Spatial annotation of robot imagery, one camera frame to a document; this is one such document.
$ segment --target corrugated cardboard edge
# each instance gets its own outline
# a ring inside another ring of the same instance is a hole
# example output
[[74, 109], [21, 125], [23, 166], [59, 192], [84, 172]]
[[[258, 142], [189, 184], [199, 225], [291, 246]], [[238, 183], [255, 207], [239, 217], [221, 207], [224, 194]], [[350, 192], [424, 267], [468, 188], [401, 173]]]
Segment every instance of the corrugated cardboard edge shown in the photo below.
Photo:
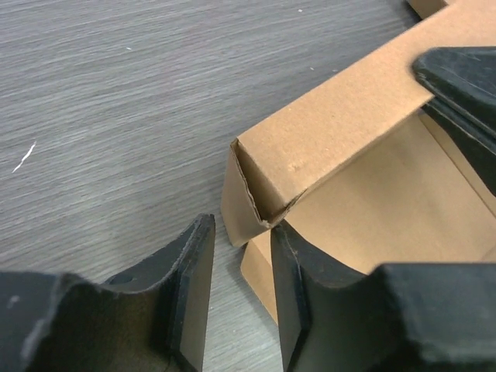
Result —
[[270, 229], [269, 222], [263, 221], [260, 217], [246, 177], [239, 165], [238, 154], [239, 144], [236, 139], [229, 147], [221, 200], [222, 219], [229, 240], [234, 246], [242, 246], [251, 237]]
[[438, 12], [447, 5], [453, 4], [455, 0], [408, 0], [408, 4], [425, 19]]

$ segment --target gray desk surface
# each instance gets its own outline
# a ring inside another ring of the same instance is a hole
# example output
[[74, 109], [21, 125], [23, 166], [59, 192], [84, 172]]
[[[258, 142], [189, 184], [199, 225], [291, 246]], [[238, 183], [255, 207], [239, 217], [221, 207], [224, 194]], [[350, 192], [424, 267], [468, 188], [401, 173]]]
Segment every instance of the gray desk surface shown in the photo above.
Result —
[[415, 20], [402, 0], [4, 0], [0, 268], [99, 281], [214, 212], [205, 370], [281, 370], [219, 216], [227, 146]]

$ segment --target black plastic part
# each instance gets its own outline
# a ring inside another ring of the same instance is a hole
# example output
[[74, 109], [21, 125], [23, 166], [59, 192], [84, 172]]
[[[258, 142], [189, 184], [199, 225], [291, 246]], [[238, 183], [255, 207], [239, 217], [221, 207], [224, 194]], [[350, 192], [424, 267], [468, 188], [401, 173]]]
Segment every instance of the black plastic part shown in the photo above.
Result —
[[444, 47], [412, 65], [435, 98], [423, 110], [453, 142], [496, 195], [496, 47]]
[[496, 265], [363, 275], [283, 221], [271, 233], [284, 371], [496, 370]]
[[0, 370], [202, 370], [214, 241], [213, 215], [200, 215], [104, 284], [1, 272]]

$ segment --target white scratch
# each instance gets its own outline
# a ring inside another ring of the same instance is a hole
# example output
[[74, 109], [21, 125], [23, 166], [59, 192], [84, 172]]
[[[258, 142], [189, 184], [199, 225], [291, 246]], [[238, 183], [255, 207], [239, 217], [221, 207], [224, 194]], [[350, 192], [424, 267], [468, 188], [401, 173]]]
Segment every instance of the white scratch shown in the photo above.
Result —
[[40, 339], [45, 336], [47, 333], [45, 327], [45, 320], [39, 319], [34, 324], [33, 329], [31, 329], [31, 333], [24, 339], [22, 343], [21, 349], [21, 358], [23, 361], [31, 360], [33, 357], [33, 352], [37, 350], [38, 344], [40, 343]]
[[7, 304], [7, 308], [13, 308], [14, 305], [19, 302], [21, 298], [19, 296], [12, 296], [10, 299], [9, 299], [9, 303]]
[[13, 173], [15, 171], [17, 171], [21, 167], [22, 163], [24, 163], [24, 160], [26, 160], [29, 157], [29, 155], [31, 155], [31, 153], [32, 153], [32, 151], [34, 149], [34, 146], [36, 146], [36, 141], [34, 141], [34, 144], [31, 146], [31, 148], [29, 149], [28, 153], [26, 155], [24, 155], [24, 157], [21, 159], [21, 162], [19, 163], [19, 165], [14, 168], [14, 170], [12, 171]]

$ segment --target cardboard box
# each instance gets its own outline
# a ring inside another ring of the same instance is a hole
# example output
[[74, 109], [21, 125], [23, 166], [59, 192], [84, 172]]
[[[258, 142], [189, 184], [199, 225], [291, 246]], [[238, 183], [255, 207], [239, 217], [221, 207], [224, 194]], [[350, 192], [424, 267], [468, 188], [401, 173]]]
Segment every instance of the cardboard box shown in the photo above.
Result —
[[432, 95], [410, 70], [431, 47], [496, 45], [494, 11], [492, 0], [458, 0], [232, 144], [222, 216], [233, 245], [251, 239], [243, 276], [274, 319], [267, 230], [283, 218], [364, 273], [391, 261], [496, 260], [496, 200], [417, 114]]

